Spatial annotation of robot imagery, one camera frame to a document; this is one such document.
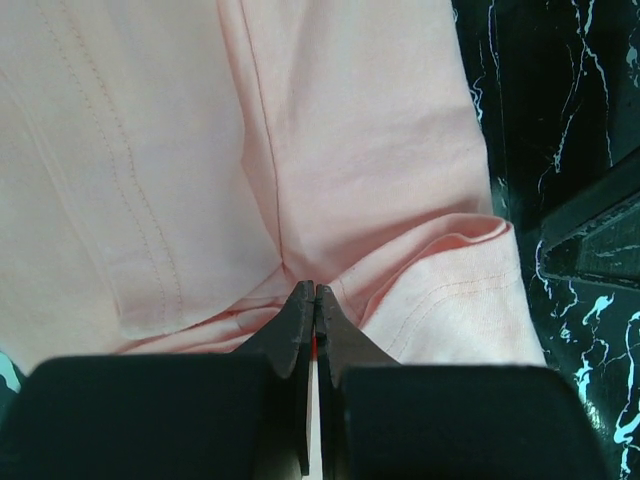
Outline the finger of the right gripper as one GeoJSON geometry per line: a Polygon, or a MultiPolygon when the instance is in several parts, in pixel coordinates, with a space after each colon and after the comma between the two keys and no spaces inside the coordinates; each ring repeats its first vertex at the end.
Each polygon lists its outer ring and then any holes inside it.
{"type": "Polygon", "coordinates": [[[639,283],[639,154],[551,212],[541,225],[545,276],[597,285],[639,283]]]}

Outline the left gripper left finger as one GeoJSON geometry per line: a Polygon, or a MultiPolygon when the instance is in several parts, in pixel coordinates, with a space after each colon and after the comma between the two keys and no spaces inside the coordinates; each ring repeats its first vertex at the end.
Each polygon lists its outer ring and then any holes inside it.
{"type": "Polygon", "coordinates": [[[226,354],[48,360],[1,426],[5,479],[300,479],[314,287],[226,354]]]}

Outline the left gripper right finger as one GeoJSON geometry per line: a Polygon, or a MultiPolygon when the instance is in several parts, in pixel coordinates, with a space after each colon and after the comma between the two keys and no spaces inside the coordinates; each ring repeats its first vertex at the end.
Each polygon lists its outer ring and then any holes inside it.
{"type": "Polygon", "coordinates": [[[327,479],[605,479],[597,436],[555,371],[402,365],[316,290],[327,479]]]}

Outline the salmon pink t-shirt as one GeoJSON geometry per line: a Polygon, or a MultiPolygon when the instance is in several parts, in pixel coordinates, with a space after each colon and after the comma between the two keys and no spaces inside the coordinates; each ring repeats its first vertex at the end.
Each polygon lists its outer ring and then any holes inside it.
{"type": "Polygon", "coordinates": [[[225,352],[328,285],[406,363],[543,365],[448,1],[5,1],[1,349],[225,352]]]}

